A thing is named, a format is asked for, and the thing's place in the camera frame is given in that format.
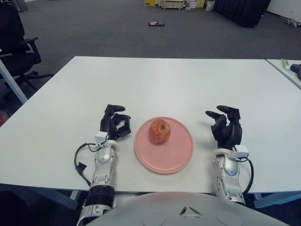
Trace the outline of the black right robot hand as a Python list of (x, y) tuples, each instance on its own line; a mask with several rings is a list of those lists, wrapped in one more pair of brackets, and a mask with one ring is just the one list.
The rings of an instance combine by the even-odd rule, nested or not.
[(225, 114), (205, 111), (205, 114), (215, 121), (215, 124), (211, 126), (213, 137), (217, 141), (218, 148), (232, 150), (235, 145), (241, 143), (242, 139), (239, 109), (224, 105), (216, 108)]

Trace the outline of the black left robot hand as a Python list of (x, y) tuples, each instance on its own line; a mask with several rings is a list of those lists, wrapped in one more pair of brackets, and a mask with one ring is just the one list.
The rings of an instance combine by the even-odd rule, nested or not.
[(129, 115), (119, 114), (125, 107), (108, 104), (101, 119), (100, 131), (108, 133), (108, 140), (117, 141), (131, 133)]

